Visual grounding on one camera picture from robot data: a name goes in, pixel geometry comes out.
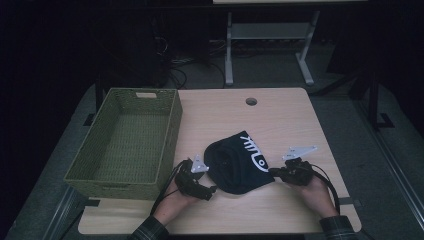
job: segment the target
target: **white logo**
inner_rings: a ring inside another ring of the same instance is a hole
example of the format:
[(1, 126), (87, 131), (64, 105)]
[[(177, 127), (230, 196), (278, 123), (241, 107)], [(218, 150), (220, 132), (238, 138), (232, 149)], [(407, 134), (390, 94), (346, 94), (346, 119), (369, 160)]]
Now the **white logo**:
[(240, 137), (241, 139), (246, 140), (246, 142), (244, 143), (246, 150), (249, 152), (255, 152), (252, 153), (252, 155), (250, 156), (252, 159), (252, 162), (256, 165), (256, 167), (261, 170), (262, 172), (268, 172), (268, 169), (263, 168), (264, 166), (266, 166), (266, 162), (264, 159), (259, 159), (259, 161), (256, 160), (256, 157), (261, 156), (261, 150), (259, 150), (259, 148), (256, 146), (256, 144), (253, 142), (252, 139), (250, 139), (250, 137)]

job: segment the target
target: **table top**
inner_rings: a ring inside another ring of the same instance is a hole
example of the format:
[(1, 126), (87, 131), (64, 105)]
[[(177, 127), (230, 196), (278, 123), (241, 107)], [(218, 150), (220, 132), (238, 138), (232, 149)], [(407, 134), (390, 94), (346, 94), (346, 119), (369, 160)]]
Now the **table top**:
[[(318, 165), (330, 177), (339, 198), (349, 197), (315, 111), (304, 89), (180, 90), (183, 115), (174, 165), (196, 154), (203, 156), (209, 144), (243, 130), (251, 136), (269, 167), (282, 167), (282, 155), (291, 146), (316, 145), (302, 157)], [(257, 104), (246, 104), (255, 98)], [(200, 179), (214, 185), (207, 175)], [(152, 201), (100, 199), (85, 208), (82, 234), (130, 234), (148, 216)], [(352, 204), (342, 205), (355, 231), (361, 229)], [(210, 201), (200, 201), (167, 226), (171, 234), (252, 234), (320, 232), (319, 217), (311, 212), (280, 179), (243, 195), (221, 190)]]

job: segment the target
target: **gray carpet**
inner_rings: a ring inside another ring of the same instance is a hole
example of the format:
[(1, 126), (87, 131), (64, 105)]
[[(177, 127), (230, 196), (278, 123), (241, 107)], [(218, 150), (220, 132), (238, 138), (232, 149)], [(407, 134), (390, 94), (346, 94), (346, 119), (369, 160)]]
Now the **gray carpet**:
[[(314, 92), (340, 77), (326, 73), (332, 46), (314, 46), (307, 62), (316, 84), (306, 86), (293, 56), (295, 50), (293, 47), (283, 49), (279, 54), (271, 52), (234, 58), (233, 88), (303, 87)], [(223, 57), (214, 58), (212, 62), (223, 70)], [(215, 66), (191, 64), (179, 69), (187, 74), (185, 86), (188, 89), (222, 87), (222, 75)], [(363, 225), (358, 235), (360, 239), (424, 239), (424, 232), (399, 190), (385, 154), (364, 121), (358, 108), (361, 103), (347, 97), (349, 86), (346, 84), (325, 97), (312, 97), (311, 101), (348, 191), (355, 200)], [(169, 81), (165, 87), (174, 85)], [(384, 89), (380, 95), (380, 110), (384, 110), (396, 126), (382, 129), (380, 134), (422, 198), (424, 141), (400, 111), (393, 96)], [(63, 177), (88, 131), (84, 122), (94, 112), (92, 87), (81, 100), (7, 239), (59, 239), (68, 226), (71, 228), (63, 239), (125, 239), (125, 236), (83, 236), (78, 233), (78, 221), (73, 224), (86, 198), (69, 192)], [(73, 199), (67, 203), (68, 208), (63, 207), (66, 203), (60, 204), (65, 193), (71, 193)], [(52, 222), (52, 219), (63, 221)], [(323, 236), (308, 235), (306, 239), (323, 239)]]

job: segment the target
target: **basket handle hole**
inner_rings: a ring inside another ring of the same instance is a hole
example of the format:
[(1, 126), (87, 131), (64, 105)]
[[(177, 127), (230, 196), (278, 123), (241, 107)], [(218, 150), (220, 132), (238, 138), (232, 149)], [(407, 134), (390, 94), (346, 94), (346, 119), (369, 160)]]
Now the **basket handle hole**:
[(157, 98), (158, 96), (156, 93), (143, 93), (143, 92), (136, 92), (135, 95), (138, 98)]

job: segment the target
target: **hand-mounted device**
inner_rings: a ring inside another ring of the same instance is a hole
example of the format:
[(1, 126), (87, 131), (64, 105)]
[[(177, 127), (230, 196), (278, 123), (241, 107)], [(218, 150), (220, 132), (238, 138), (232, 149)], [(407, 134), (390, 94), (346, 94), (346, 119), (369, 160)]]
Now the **hand-mounted device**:
[(155, 211), (159, 203), (166, 198), (168, 195), (174, 193), (171, 192), (168, 195), (165, 195), (166, 190), (169, 187), (172, 179), (175, 177), (175, 183), (177, 184), (178, 190), (183, 195), (196, 197), (199, 199), (204, 199), (209, 201), (213, 193), (215, 193), (217, 187), (205, 187), (201, 185), (198, 180), (209, 170), (209, 167), (206, 166), (203, 161), (200, 159), (199, 155), (196, 155), (194, 161), (190, 158), (180, 162), (173, 170), (171, 175), (168, 178), (168, 181), (162, 188), (159, 196), (156, 198), (155, 203), (153, 204), (150, 215)]
[[(286, 166), (281, 168), (270, 168), (269, 172), (273, 177), (281, 178), (283, 182), (298, 186), (307, 186), (311, 182), (312, 177), (314, 175), (317, 176), (330, 189), (333, 194), (335, 208), (337, 212), (340, 213), (339, 197), (327, 174), (318, 166), (312, 165), (308, 161), (303, 161), (302, 158), (300, 158), (300, 156), (315, 150), (317, 150), (316, 146), (290, 147), (288, 153), (283, 156)], [(313, 170), (312, 166), (319, 168), (326, 177)]]
[(217, 187), (208, 188), (198, 182), (205, 172), (209, 170), (209, 167), (200, 160), (199, 155), (196, 155), (194, 162), (189, 158), (182, 163), (180, 171), (175, 176), (178, 190), (184, 195), (209, 201)]

